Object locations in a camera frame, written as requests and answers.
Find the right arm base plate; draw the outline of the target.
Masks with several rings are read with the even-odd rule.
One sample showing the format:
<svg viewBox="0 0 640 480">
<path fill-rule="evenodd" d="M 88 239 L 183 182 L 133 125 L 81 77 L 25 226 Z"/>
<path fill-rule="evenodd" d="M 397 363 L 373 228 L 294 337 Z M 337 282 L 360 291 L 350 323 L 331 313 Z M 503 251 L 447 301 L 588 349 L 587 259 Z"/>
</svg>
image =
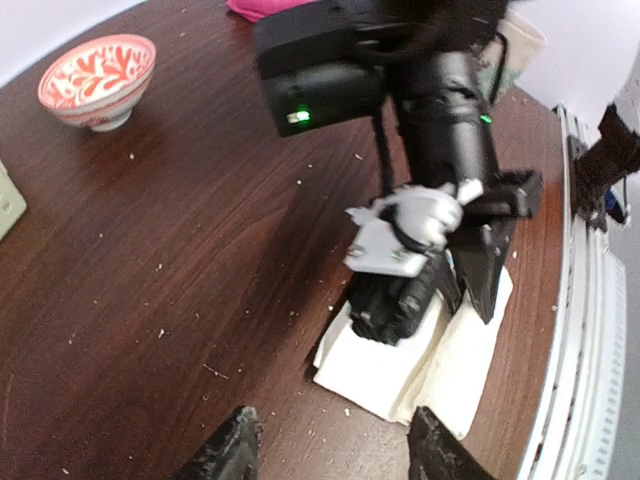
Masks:
<svg viewBox="0 0 640 480">
<path fill-rule="evenodd" d="M 574 163 L 573 208 L 591 228 L 606 232 L 605 192 L 639 170 L 639 135 L 614 104 L 606 108 L 599 131 L 600 139 Z"/>
</svg>

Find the white towel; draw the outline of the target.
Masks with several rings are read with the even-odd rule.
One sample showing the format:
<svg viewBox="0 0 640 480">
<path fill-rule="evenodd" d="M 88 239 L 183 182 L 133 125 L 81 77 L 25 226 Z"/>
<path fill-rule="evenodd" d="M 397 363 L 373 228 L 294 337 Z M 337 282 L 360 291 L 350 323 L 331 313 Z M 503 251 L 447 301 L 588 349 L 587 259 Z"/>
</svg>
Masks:
<svg viewBox="0 0 640 480">
<path fill-rule="evenodd" d="M 320 341 L 313 380 L 391 423 L 407 425 L 426 406 L 462 440 L 483 395 L 512 289 L 503 271 L 489 322 L 468 299 L 451 315 L 436 296 L 417 333 L 395 346 L 357 336 L 345 304 Z"/>
</svg>

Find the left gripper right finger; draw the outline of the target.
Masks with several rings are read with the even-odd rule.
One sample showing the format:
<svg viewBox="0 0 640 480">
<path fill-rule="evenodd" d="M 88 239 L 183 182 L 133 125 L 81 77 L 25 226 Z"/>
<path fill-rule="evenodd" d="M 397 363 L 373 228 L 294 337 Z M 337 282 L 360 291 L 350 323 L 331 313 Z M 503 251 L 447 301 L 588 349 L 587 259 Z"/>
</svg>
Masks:
<svg viewBox="0 0 640 480">
<path fill-rule="evenodd" d="M 493 480 L 429 407 L 415 410 L 407 442 L 411 480 Z"/>
</svg>

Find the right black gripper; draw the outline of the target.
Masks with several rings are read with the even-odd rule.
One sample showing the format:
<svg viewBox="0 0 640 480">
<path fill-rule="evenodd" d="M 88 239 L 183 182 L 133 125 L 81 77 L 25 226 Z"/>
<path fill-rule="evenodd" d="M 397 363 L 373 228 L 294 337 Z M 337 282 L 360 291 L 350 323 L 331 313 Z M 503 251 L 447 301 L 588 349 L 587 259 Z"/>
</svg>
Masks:
<svg viewBox="0 0 640 480">
<path fill-rule="evenodd" d="M 543 176 L 537 170 L 501 171 L 479 198 L 463 207 L 461 225 L 446 235 L 456 277 L 444 252 L 430 253 L 414 278 L 355 273 L 347 287 L 354 333 L 395 346 L 412 337 L 433 299 L 453 315 L 462 303 L 460 287 L 485 324 L 494 316 L 502 268 L 518 219 L 540 209 Z"/>
</svg>

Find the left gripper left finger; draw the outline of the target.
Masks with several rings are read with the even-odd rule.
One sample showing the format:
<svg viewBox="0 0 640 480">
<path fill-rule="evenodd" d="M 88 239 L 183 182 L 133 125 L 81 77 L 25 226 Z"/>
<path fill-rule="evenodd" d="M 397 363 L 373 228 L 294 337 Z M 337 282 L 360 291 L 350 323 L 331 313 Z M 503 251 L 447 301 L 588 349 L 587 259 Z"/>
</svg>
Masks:
<svg viewBox="0 0 640 480">
<path fill-rule="evenodd" d="M 262 436 L 257 410 L 239 406 L 170 479 L 257 479 Z"/>
</svg>

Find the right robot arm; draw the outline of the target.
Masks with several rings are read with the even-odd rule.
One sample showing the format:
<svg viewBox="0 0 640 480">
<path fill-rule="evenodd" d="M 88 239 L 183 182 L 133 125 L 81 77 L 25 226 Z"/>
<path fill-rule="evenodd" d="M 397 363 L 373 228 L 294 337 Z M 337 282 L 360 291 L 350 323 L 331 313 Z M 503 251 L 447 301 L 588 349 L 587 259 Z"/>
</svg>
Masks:
<svg viewBox="0 0 640 480">
<path fill-rule="evenodd" d="M 475 52 L 503 1 L 313 1 L 259 20 L 256 64 L 279 134 L 369 118 L 380 195 L 350 210 L 356 335 L 412 337 L 435 295 L 494 314 L 516 223 L 540 208 L 536 170 L 500 168 Z"/>
</svg>

